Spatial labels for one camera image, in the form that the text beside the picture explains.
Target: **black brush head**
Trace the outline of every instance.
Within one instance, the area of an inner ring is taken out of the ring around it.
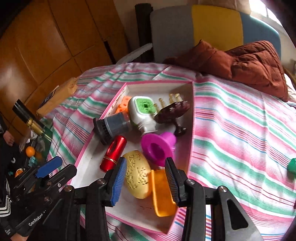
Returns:
[[[97,118],[93,119],[94,122],[94,132],[100,138],[103,145],[107,145],[112,140],[112,137],[106,127],[105,119],[99,120]]]
[[[187,176],[183,170],[178,170],[173,159],[168,157],[165,160],[165,175],[168,180],[172,198],[178,207],[186,207],[187,195],[184,182]]]

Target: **window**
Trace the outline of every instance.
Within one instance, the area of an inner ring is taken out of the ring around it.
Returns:
[[[260,0],[249,0],[252,12],[259,13],[266,18],[270,18],[282,26],[281,22],[277,19],[272,11],[270,11],[263,2]]]

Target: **orange ball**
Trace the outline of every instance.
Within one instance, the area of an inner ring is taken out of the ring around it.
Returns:
[[[34,156],[36,153],[34,147],[31,147],[31,146],[28,146],[27,149],[26,149],[26,154],[28,157],[32,157]]]

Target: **yellow carved egg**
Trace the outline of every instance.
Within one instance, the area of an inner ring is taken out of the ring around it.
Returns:
[[[139,199],[148,197],[151,194],[151,186],[148,182],[151,168],[148,161],[138,150],[130,151],[123,157],[127,160],[124,184],[134,197]]]

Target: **striped bedsheet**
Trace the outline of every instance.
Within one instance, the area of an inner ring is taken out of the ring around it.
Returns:
[[[287,165],[296,157],[296,110],[243,84],[164,64],[90,69],[79,77],[74,96],[46,116],[53,123],[49,159],[62,157],[62,167],[75,163],[93,129],[92,119],[103,113],[125,82],[180,79],[195,82],[190,178],[211,188],[227,186],[263,238],[280,240],[295,216],[296,181],[287,173]],[[146,233],[108,217],[110,238],[177,241],[184,208],[177,217],[168,235]],[[210,240],[209,208],[206,221],[206,240]]]

